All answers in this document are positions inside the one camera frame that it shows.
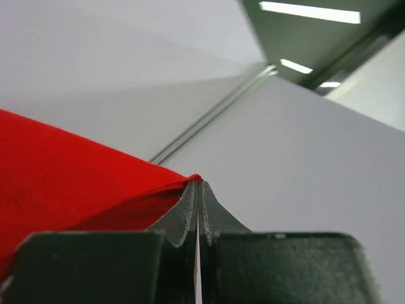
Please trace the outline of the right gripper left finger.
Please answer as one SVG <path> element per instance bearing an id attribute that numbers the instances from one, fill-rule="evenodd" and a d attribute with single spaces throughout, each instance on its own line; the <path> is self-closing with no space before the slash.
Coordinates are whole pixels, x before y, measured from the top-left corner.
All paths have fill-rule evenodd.
<path id="1" fill-rule="evenodd" d="M 150 232 L 165 237 L 159 260 L 156 303 L 195 303 L 198 181 L 192 180 Z"/>

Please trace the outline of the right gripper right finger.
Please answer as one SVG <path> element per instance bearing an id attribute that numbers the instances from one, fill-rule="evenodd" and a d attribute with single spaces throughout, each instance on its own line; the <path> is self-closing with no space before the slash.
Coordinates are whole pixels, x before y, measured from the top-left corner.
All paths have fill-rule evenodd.
<path id="1" fill-rule="evenodd" d="M 215 233 L 250 233 L 250 230 L 219 203 L 205 180 L 199 184 L 198 223 L 202 302 L 212 303 L 216 284 Z"/>

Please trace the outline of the red t shirt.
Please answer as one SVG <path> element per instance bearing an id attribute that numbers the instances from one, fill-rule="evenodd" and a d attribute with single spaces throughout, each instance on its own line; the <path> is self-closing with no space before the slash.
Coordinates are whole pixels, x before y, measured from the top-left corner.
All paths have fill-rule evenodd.
<path id="1" fill-rule="evenodd" d="M 28 235 L 146 229 L 192 179 L 2 110 L 1 277 Z"/>

